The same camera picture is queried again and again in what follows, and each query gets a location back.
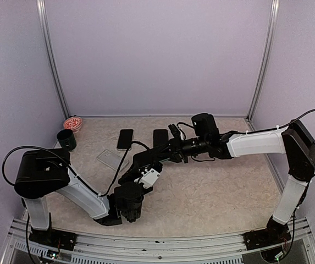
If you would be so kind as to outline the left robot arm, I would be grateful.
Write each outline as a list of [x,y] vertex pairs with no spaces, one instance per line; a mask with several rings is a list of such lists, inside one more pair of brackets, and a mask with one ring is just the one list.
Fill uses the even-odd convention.
[[162,158],[153,151],[135,154],[118,187],[104,195],[77,173],[69,158],[70,153],[61,148],[27,151],[15,181],[14,189],[24,200],[32,229],[48,245],[58,240],[58,232],[51,227],[47,195],[66,197],[102,226],[120,225],[122,218],[132,223],[140,218],[144,195],[152,191],[162,171]]

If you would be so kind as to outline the frosted clear phone case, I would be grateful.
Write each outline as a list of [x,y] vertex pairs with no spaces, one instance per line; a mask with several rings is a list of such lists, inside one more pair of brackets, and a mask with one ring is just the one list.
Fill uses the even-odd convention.
[[122,157],[115,152],[105,149],[96,157],[96,159],[105,164],[107,167],[117,171]]

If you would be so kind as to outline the black phone with silver edge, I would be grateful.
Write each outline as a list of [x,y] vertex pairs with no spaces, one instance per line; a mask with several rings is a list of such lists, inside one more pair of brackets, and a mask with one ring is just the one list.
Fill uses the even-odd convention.
[[155,129],[153,131],[153,147],[160,147],[166,144],[169,140],[167,129]]

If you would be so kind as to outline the teal green phone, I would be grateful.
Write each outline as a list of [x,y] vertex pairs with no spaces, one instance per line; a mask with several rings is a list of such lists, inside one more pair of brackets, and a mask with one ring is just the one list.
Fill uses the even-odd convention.
[[181,162],[179,154],[176,152],[175,148],[171,146],[161,145],[148,150],[147,153],[152,157],[154,161],[171,161],[174,163]]

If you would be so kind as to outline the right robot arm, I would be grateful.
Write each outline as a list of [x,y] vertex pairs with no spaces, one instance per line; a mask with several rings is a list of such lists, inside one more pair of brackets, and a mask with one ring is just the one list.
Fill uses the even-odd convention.
[[184,162],[189,157],[207,153],[212,160],[230,160],[249,155],[281,154],[286,156],[289,172],[281,198],[262,238],[274,244],[284,235],[284,227],[303,200],[315,175],[315,139],[300,120],[262,131],[220,133],[214,116],[193,116],[195,138],[185,139],[178,125],[168,126],[173,139],[170,151]]

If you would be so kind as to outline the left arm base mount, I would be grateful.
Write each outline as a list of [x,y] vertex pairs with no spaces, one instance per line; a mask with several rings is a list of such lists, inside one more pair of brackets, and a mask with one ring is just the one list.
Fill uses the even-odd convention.
[[73,251],[77,235],[72,232],[65,232],[57,229],[33,230],[29,240],[41,245],[57,248],[60,250]]

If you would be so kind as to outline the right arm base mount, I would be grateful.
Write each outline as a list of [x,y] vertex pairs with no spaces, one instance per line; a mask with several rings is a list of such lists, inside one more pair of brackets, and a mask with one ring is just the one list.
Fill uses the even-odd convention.
[[243,237],[247,250],[260,249],[291,240],[291,234],[286,229],[282,231],[267,228],[252,230],[244,233]]

